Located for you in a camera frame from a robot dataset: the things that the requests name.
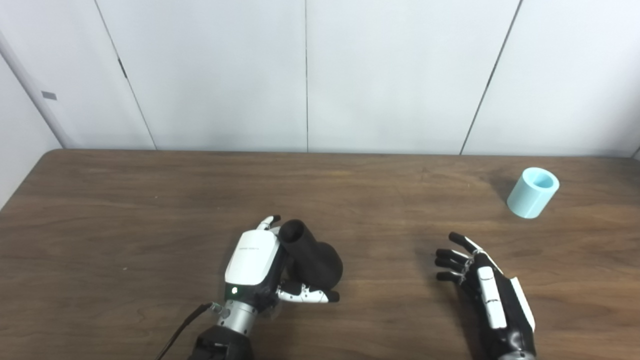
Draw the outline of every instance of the brown tabletop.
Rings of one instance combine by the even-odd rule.
[[[524,220],[520,172],[560,190]],[[539,359],[640,356],[640,163],[630,159],[53,151],[0,212],[3,359],[153,359],[222,301],[240,234],[300,218],[344,262],[337,304],[285,304],[258,359],[471,359],[476,320],[433,253],[450,231],[518,276]],[[166,359],[186,359],[203,315]]]

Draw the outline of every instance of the black cable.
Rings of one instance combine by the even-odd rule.
[[[163,347],[162,351],[160,351],[160,354],[156,356],[156,360],[162,359],[162,357],[166,354],[167,351],[169,351],[169,348],[171,347],[171,345],[173,345],[175,340],[178,338],[178,336],[180,336],[180,333],[184,330],[184,328],[187,327],[187,325],[189,325],[193,320],[195,320],[195,318],[197,318],[202,313],[207,311],[207,309],[209,309],[213,305],[214,305],[213,302],[210,302],[208,304],[201,304],[189,316],[187,316],[187,318],[184,319],[184,321],[182,322],[182,325],[180,325],[180,327],[173,333],[173,335],[169,339],[169,342],[167,342],[167,344]]]

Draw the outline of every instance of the black cup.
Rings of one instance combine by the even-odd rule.
[[[342,277],[342,260],[335,249],[316,241],[301,220],[287,221],[278,232],[280,243],[293,258],[289,276],[309,286],[330,290]]]

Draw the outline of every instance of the white wall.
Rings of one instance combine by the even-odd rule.
[[[46,99],[67,147],[153,149],[134,96],[93,1],[0,0],[0,44]]]
[[[525,0],[464,154],[631,156],[640,2]]]
[[[638,146],[637,1],[524,0],[475,121],[518,1],[97,4],[0,0],[0,52],[69,147],[457,154],[467,133],[464,154]]]
[[[60,143],[0,56],[0,209],[42,154]]]
[[[309,150],[458,154],[517,4],[307,0]]]
[[[159,149],[307,150],[304,0],[98,4]]]

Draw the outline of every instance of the light blue cylinder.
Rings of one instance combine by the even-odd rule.
[[[539,168],[525,169],[507,198],[507,205],[522,218],[537,218],[554,196],[560,181],[551,172]]]

